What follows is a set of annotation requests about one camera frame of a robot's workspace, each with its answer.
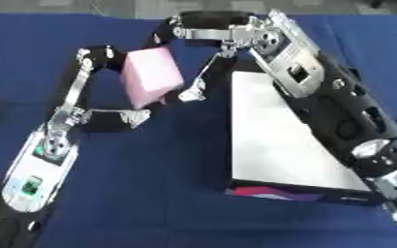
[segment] pink cube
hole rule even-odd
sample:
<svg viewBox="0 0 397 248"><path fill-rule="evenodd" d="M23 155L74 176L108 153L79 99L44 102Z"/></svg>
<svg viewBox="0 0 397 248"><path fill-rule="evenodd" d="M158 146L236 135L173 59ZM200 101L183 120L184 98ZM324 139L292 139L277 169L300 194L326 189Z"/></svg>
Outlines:
<svg viewBox="0 0 397 248"><path fill-rule="evenodd" d="M169 50L158 47L129 52L121 81L134 109L142 109L180 87L184 80Z"/></svg>

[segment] robotic arm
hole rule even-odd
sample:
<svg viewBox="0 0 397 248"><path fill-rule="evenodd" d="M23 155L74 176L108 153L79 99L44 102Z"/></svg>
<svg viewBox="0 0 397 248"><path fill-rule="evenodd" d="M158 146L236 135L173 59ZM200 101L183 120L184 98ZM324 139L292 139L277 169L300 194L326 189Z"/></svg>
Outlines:
<svg viewBox="0 0 397 248"><path fill-rule="evenodd" d="M92 46L72 59L46 123L30 135L0 180L0 247L31 247L40 235L76 161L78 145L72 132L77 126L114 116L122 128L133 129L149 117L147 109L86 109L91 76L103 68L120 72L125 56L112 46Z"/></svg>
<svg viewBox="0 0 397 248"><path fill-rule="evenodd" d="M294 20L279 11L265 19L249 13L189 12L166 20L148 44L152 38L153 45L178 38L217 47L203 72L215 63L232 61L219 75L230 72L239 52L248 51L314 137L383 195L385 208L397 222L397 124L359 78L322 52ZM209 83L217 82L201 73L177 96L203 100Z"/></svg>

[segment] white platform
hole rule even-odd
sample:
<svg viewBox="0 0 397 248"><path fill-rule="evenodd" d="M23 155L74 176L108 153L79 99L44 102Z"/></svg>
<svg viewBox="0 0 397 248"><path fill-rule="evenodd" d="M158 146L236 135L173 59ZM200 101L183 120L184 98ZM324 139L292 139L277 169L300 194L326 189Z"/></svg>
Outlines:
<svg viewBox="0 0 397 248"><path fill-rule="evenodd" d="M262 73L232 76L232 178L370 191L311 135Z"/></svg>

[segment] table surface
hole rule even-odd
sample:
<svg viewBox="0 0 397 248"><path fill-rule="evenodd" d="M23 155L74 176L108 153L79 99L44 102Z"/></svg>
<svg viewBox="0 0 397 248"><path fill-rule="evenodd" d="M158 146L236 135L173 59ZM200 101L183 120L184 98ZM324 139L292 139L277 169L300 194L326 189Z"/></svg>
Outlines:
<svg viewBox="0 0 397 248"><path fill-rule="evenodd" d="M397 117L397 16L295 16ZM155 20L94 15L0 15L0 177L79 47L140 47ZM172 51L190 83L210 48ZM116 75L99 73L93 107L127 103ZM134 132L80 139L75 163L37 247L397 247L379 207L224 195L228 92L170 106Z"/></svg>

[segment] blue tablecloth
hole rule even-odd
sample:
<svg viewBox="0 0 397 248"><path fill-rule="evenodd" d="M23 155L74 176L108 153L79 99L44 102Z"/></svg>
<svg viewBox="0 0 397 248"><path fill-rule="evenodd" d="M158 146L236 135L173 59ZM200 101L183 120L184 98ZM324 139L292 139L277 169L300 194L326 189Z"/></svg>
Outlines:
<svg viewBox="0 0 397 248"><path fill-rule="evenodd" d="M397 16L296 16L397 117ZM0 177L79 47L137 49L158 22L94 15L0 15ZM172 46L190 83L213 50ZM127 103L98 75L94 107ZM83 135L80 156L37 247L397 247L379 207L224 195L227 92L168 107L131 133Z"/></svg>

